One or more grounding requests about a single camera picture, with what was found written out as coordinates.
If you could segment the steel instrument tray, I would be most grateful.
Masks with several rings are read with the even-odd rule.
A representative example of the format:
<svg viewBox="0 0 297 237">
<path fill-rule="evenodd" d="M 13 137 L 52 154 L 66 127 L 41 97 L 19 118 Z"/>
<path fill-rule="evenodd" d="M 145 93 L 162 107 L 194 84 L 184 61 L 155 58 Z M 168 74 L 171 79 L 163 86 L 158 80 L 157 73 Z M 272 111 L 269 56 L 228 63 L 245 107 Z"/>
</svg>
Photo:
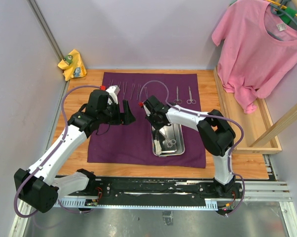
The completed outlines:
<svg viewBox="0 0 297 237">
<path fill-rule="evenodd" d="M 173 123 L 159 130 L 151 127 L 152 152 L 157 157 L 179 156 L 185 152 L 182 126 Z"/>
</svg>

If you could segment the steel scissors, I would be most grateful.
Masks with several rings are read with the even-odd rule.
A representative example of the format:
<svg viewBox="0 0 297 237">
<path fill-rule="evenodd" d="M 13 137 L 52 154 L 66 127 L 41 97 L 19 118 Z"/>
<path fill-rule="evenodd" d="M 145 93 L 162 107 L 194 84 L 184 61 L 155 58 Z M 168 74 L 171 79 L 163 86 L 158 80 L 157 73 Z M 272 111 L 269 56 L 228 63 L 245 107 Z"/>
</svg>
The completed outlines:
<svg viewBox="0 0 297 237">
<path fill-rule="evenodd" d="M 193 97 L 192 97 L 192 91 L 191 91 L 190 86 L 188 87 L 188 93 L 189 93 L 189 98 L 187 99 L 186 103 L 187 104 L 196 104 L 196 100 L 193 99 Z"/>
<path fill-rule="evenodd" d="M 175 139 L 169 139 L 164 133 L 162 133 L 160 130 L 157 130 L 156 133 L 159 133 L 166 141 L 166 146 L 168 148 L 172 147 L 177 143 Z"/>
<path fill-rule="evenodd" d="M 179 87 L 176 87 L 176 99 L 174 100 L 174 103 L 176 105 L 180 105 L 182 103 L 182 100 L 179 98 Z"/>
</svg>

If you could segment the purple surgical wrap cloth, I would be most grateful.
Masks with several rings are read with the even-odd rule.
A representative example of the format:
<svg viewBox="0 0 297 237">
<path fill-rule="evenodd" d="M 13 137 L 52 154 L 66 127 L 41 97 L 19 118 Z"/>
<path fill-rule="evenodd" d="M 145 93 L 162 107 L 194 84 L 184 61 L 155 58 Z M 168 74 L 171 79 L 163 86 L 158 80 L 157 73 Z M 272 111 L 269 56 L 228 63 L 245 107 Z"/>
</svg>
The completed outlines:
<svg viewBox="0 0 297 237">
<path fill-rule="evenodd" d="M 185 152 L 179 156 L 157 157 L 152 152 L 151 125 L 146 120 L 145 111 L 137 101 L 138 84 L 142 85 L 140 99 L 146 100 L 145 86 L 148 96 L 154 95 L 160 102 L 173 103 L 176 99 L 176 87 L 179 87 L 181 106 L 186 109 L 200 111 L 198 80 L 196 74 L 130 74 L 104 73 L 103 84 L 118 85 L 121 88 L 118 99 L 123 99 L 123 83 L 127 82 L 125 99 L 128 100 L 132 114 L 136 121 L 130 125 L 101 125 L 98 133 L 90 136 L 88 146 L 88 162 L 93 163 L 125 163 L 156 166 L 184 166 L 205 168 L 206 151 L 197 131 L 182 127 Z M 131 87 L 135 83 L 135 90 L 130 100 Z M 189 98 L 188 87 L 196 104 L 187 104 Z"/>
</svg>

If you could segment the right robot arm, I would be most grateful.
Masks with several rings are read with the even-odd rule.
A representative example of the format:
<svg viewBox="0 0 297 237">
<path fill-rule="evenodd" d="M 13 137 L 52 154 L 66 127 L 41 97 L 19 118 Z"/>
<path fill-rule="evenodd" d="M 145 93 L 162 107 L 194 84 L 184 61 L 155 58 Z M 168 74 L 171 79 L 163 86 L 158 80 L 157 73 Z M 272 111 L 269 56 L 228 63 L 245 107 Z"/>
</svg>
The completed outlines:
<svg viewBox="0 0 297 237">
<path fill-rule="evenodd" d="M 236 134 L 220 111 L 198 112 L 179 105 L 163 104 L 155 96 L 139 102 L 139 106 L 144 109 L 146 119 L 155 130 L 175 123 L 197 131 L 204 148 L 214 160 L 215 194 L 223 198 L 231 193 L 235 183 L 235 174 L 233 174 L 231 164 L 231 148 L 234 145 Z"/>
</svg>

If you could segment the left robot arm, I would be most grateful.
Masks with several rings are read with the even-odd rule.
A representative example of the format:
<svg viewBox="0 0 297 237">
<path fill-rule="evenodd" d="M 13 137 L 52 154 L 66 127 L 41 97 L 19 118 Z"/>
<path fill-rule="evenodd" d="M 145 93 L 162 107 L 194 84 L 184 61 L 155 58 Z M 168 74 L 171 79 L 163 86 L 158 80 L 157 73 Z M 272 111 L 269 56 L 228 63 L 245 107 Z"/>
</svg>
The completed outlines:
<svg viewBox="0 0 297 237">
<path fill-rule="evenodd" d="M 117 85 L 94 88 L 88 102 L 65 120 L 63 132 L 45 154 L 27 170 L 20 168 L 15 172 L 14 210 L 18 216 L 26 217 L 18 211 L 19 199 L 36 211 L 46 213 L 66 195 L 81 191 L 89 196 L 99 189 L 96 176 L 85 169 L 56 178 L 65 161 L 101 124 L 129 125 L 135 121 L 128 101 L 123 100 L 124 111 L 119 110 Z"/>
</svg>

